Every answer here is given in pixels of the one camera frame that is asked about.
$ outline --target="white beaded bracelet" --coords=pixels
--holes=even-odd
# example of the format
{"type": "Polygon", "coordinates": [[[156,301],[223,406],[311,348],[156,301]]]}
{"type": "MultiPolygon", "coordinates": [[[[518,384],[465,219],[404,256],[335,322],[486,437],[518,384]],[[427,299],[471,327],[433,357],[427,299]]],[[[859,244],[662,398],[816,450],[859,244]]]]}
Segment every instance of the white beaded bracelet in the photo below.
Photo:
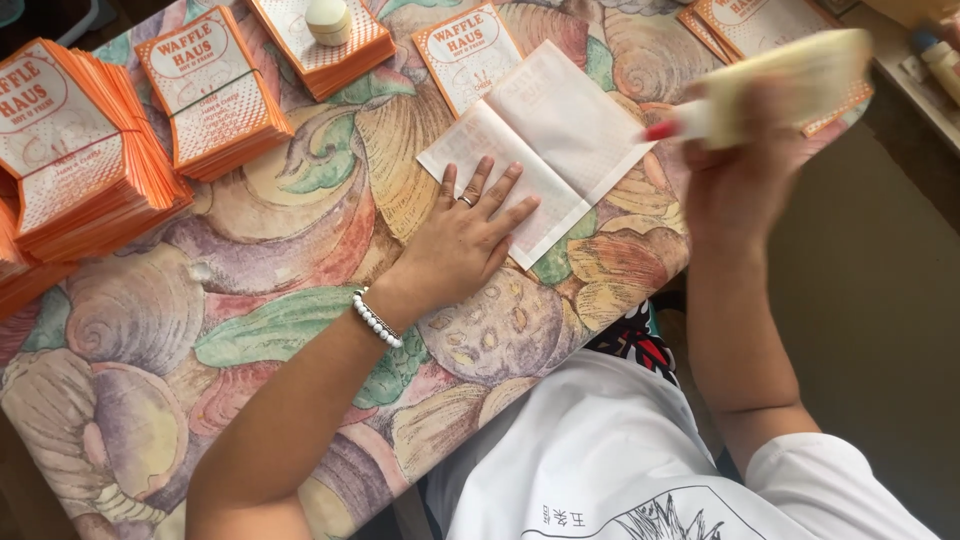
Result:
{"type": "Polygon", "coordinates": [[[380,339],[387,342],[387,345],[390,345],[394,349],[398,349],[403,346],[403,338],[400,337],[394,329],[387,326],[387,323],[383,322],[383,319],[376,316],[376,313],[373,312],[370,307],[363,303],[363,293],[367,292],[367,287],[364,287],[363,290],[353,291],[353,308],[357,310],[357,313],[360,313],[360,316],[363,317],[363,320],[367,322],[367,325],[373,330],[380,339]]]}

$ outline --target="floor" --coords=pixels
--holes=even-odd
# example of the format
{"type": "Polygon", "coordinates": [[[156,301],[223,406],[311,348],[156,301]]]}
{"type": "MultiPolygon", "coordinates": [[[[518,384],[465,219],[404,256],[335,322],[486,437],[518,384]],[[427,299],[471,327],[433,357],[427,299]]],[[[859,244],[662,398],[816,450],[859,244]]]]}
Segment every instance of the floor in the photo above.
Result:
{"type": "MultiPolygon", "coordinates": [[[[166,4],[109,2],[117,20],[84,36],[83,48],[166,4]]],[[[960,159],[895,89],[876,82],[863,121],[804,169],[771,242],[771,303],[804,402],[822,428],[858,446],[941,537],[960,538],[960,435],[944,429],[960,425],[952,399],[960,380],[960,159]]],[[[683,278],[671,286],[682,288],[683,278]]],[[[684,316],[661,311],[659,323],[708,446],[718,451],[722,441],[684,362],[684,316]]],[[[2,414],[0,490],[0,539],[76,538],[2,414]]],[[[415,499],[400,504],[416,506],[415,499]]],[[[358,540],[425,540],[423,523],[390,514],[358,540]]]]}

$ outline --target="patterned tablecloth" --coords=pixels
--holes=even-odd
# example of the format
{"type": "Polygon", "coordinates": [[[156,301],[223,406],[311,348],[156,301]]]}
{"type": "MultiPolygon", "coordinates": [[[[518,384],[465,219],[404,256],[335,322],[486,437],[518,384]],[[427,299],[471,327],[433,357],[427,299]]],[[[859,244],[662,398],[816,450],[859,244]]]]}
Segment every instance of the patterned tablecloth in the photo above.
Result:
{"type": "MultiPolygon", "coordinates": [[[[0,323],[0,403],[85,540],[176,538],[201,454],[281,363],[390,266],[438,185],[415,155],[452,121],[410,34],[475,0],[371,0],[396,56],[323,103],[242,1],[231,6],[296,136],[196,204],[0,323]]],[[[208,9],[179,0],[96,54],[131,71],[170,128],[132,46],[208,9]]],[[[498,6],[524,53],[551,39],[645,123],[718,66],[671,0],[498,6]]],[[[854,114],[809,140],[812,155],[854,114]]],[[[530,272],[507,266],[405,335],[374,368],[300,495],[318,538],[342,538],[687,261],[684,170],[662,143],[530,272]]]]}

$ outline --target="t-shirt sleeve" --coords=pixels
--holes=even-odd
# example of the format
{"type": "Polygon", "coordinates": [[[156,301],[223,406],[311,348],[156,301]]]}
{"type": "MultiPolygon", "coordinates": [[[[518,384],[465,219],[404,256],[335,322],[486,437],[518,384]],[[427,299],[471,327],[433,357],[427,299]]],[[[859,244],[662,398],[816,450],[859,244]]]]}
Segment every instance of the t-shirt sleeve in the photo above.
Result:
{"type": "Polygon", "coordinates": [[[874,478],[850,443],[823,433],[777,437],[747,466],[746,486],[822,540],[936,540],[874,478]]]}

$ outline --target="rubber band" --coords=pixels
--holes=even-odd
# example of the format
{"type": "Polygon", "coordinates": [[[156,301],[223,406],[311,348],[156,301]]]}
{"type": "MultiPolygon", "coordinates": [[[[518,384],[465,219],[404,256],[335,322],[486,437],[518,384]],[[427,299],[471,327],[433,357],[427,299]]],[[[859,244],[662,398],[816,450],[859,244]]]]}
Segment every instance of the rubber band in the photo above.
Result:
{"type": "Polygon", "coordinates": [[[255,67],[252,67],[252,68],[250,69],[250,71],[245,71],[245,72],[241,73],[240,75],[237,75],[236,77],[234,77],[234,78],[230,79],[229,81],[223,83],[222,85],[217,86],[216,88],[210,90],[209,93],[204,94],[204,97],[202,97],[202,98],[200,98],[200,99],[198,99],[198,100],[196,100],[196,101],[193,101],[193,102],[191,102],[191,103],[188,103],[188,104],[186,105],[186,107],[184,107],[183,109],[180,109],[180,110],[178,110],[177,112],[174,112],[173,114],[168,114],[168,115],[167,115],[167,118],[173,118],[174,116],[180,114],[181,112],[184,112],[185,110],[190,109],[190,108],[193,107],[194,105],[197,105],[198,103],[202,102],[204,99],[212,96],[213,94],[219,92],[220,90],[226,88],[227,86],[230,86],[230,85],[232,85],[233,83],[236,83],[237,81],[239,81],[240,79],[243,79],[244,77],[250,75],[250,74],[253,73],[254,71],[256,71],[257,73],[260,72],[259,69],[255,68],[255,67]]]}
{"type": "Polygon", "coordinates": [[[99,142],[103,142],[103,141],[105,141],[105,140],[107,140],[107,139],[109,139],[109,138],[111,138],[111,137],[113,137],[113,136],[117,136],[117,135],[120,135],[120,134],[122,134],[122,133],[138,133],[138,134],[139,134],[139,133],[143,133],[143,132],[141,132],[140,130],[119,130],[119,131],[116,131],[116,132],[111,133],[110,135],[102,136],[102,137],[98,138],[97,140],[94,140],[93,142],[88,142],[88,143],[85,144],[84,146],[81,146],[80,148],[78,148],[78,149],[76,149],[76,150],[70,151],[68,154],[64,154],[63,156],[60,156],[59,158],[56,158],[56,159],[53,160],[53,161],[50,161],[50,162],[47,163],[46,165],[40,166],[39,168],[36,168],[36,169],[30,171],[29,173],[21,176],[21,177],[20,177],[20,180],[22,181],[23,179],[27,178],[28,176],[30,176],[30,175],[32,175],[32,174],[35,174],[35,173],[38,173],[38,172],[42,171],[43,169],[49,167],[50,165],[53,165],[54,163],[59,163],[59,162],[61,162],[61,161],[63,161],[63,160],[66,160],[66,159],[69,158],[70,156],[73,156],[74,154],[76,154],[76,153],[78,153],[78,152],[81,152],[82,150],[86,150],[87,148],[93,146],[94,144],[97,144],[97,143],[99,143],[99,142]]]}

